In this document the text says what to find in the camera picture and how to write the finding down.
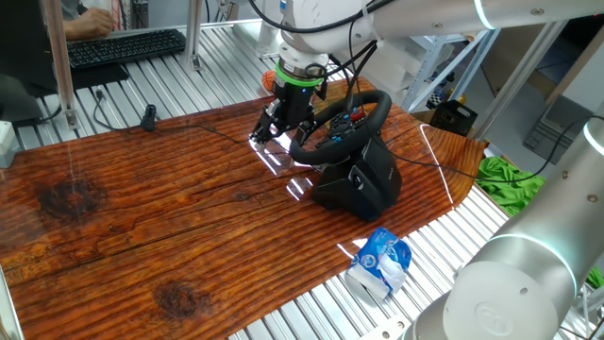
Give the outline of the bare person hand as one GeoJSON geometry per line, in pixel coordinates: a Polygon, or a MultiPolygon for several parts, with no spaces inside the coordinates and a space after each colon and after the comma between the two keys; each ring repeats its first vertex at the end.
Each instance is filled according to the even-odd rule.
{"type": "Polygon", "coordinates": [[[74,21],[74,27],[79,40],[107,37],[113,30],[113,18],[105,9],[89,8],[74,21]]]}

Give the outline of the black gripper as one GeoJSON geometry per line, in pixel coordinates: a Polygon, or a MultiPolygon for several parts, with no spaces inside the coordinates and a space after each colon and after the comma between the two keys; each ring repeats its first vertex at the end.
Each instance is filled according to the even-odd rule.
{"type": "Polygon", "coordinates": [[[297,128],[294,141],[302,147],[318,129],[317,122],[310,120],[310,115],[314,113],[311,100],[314,96],[318,96],[321,100],[326,99],[327,83],[323,81],[318,86],[300,86],[275,78],[273,93],[276,99],[263,108],[249,136],[250,140],[265,145],[278,137],[282,130],[297,128]]]}

